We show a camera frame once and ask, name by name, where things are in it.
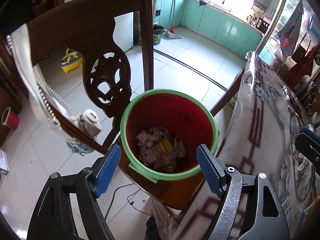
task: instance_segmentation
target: children's potty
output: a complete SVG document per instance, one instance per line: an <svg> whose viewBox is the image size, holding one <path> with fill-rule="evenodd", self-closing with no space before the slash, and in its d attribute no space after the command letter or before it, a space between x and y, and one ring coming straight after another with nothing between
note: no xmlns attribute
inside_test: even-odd
<svg viewBox="0 0 320 240"><path fill-rule="evenodd" d="M70 51L70 49L66 50L66 55L61 59L60 63L65 73L83 64L83 55L77 51Z"/></svg>

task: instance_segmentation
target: chair backrest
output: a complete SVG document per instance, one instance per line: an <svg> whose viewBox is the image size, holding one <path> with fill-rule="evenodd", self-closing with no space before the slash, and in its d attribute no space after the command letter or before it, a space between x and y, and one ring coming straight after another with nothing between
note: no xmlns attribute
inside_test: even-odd
<svg viewBox="0 0 320 240"><path fill-rule="evenodd" d="M113 40L114 17L133 11L140 12L144 86L145 90L149 90L153 89L151 8L151 0L73 0L28 23L33 65L62 43L83 54L83 81L86 93L109 118L114 118L113 129L103 144L105 148L111 145L118 134L121 117L132 94L129 61ZM109 52L113 52L114 56L105 58L104 54ZM97 59L98 66L92 70ZM118 69L120 81L117 83L115 74ZM98 89L104 82L110 87L106 94ZM61 125L68 126L66 119L59 114L56 116Z"/></svg>

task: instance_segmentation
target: yellow label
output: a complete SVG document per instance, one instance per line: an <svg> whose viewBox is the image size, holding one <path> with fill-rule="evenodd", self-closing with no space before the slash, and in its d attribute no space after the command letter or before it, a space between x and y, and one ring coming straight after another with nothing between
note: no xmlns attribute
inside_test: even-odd
<svg viewBox="0 0 320 240"><path fill-rule="evenodd" d="M151 150L154 152L155 155L157 155L160 152L165 152L165 153L172 152L173 147L168 139L164 139L162 142L151 147Z"/></svg>

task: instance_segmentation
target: kitchen cabinet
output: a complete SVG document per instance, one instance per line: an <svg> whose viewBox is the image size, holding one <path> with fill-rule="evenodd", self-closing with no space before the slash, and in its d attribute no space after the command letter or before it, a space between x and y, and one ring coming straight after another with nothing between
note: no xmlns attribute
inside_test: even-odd
<svg viewBox="0 0 320 240"><path fill-rule="evenodd" d="M225 14L223 12L206 6L204 8L198 32L215 39L224 15Z"/></svg>
<svg viewBox="0 0 320 240"><path fill-rule="evenodd" d="M164 28L168 27L170 10L171 10L172 0L156 0L156 9L161 9L160 16L154 18L154 22L159 21L159 25ZM176 6L174 10L174 27L181 24L181 19L183 15L183 9L185 5L185 0L176 0Z"/></svg>
<svg viewBox="0 0 320 240"><path fill-rule="evenodd" d="M155 24L159 24L160 15L156 16L156 11L160 10L160 13L161 13L161 7L162 7L162 0L156 0L155 17L153 19L153 23L155 23Z"/></svg>
<svg viewBox="0 0 320 240"><path fill-rule="evenodd" d="M262 35L231 15L224 14L215 40L240 57L254 51Z"/></svg>
<svg viewBox="0 0 320 240"><path fill-rule="evenodd" d="M181 24L185 3L186 0L176 0L176 7L174 9L174 27L177 27Z"/></svg>
<svg viewBox="0 0 320 240"><path fill-rule="evenodd" d="M272 66L275 61L275 58L272 56L272 54L273 53L270 51L268 46L264 46L259 54L259 57L269 66Z"/></svg>
<svg viewBox="0 0 320 240"><path fill-rule="evenodd" d="M204 5L199 6L198 1L187 0L183 11L181 25L197 31L204 8Z"/></svg>
<svg viewBox="0 0 320 240"><path fill-rule="evenodd" d="M234 43L238 42L242 25L242 22L227 14L224 14L215 40L228 49L231 49L234 47Z"/></svg>
<svg viewBox="0 0 320 240"><path fill-rule="evenodd" d="M255 51L258 47L262 36L252 30L246 24L242 24L238 40L231 46L231 50L241 57L245 57L248 51Z"/></svg>
<svg viewBox="0 0 320 240"><path fill-rule="evenodd" d="M172 0L162 0L159 25L163 26L165 29L168 27L171 4Z"/></svg>

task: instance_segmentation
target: hanging towel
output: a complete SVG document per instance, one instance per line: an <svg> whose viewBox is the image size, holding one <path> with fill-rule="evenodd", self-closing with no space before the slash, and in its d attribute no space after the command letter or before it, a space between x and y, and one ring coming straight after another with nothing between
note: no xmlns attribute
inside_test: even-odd
<svg viewBox="0 0 320 240"><path fill-rule="evenodd" d="M280 47L284 61L287 60L287 57L293 54L294 49L296 47L299 38L302 15L303 4L302 0L300 0L287 23L278 32Z"/></svg>
<svg viewBox="0 0 320 240"><path fill-rule="evenodd" d="M202 1L202 0L199 0L199 6L201 6L201 5L206 5L207 3L206 2L204 2L204 1Z"/></svg>

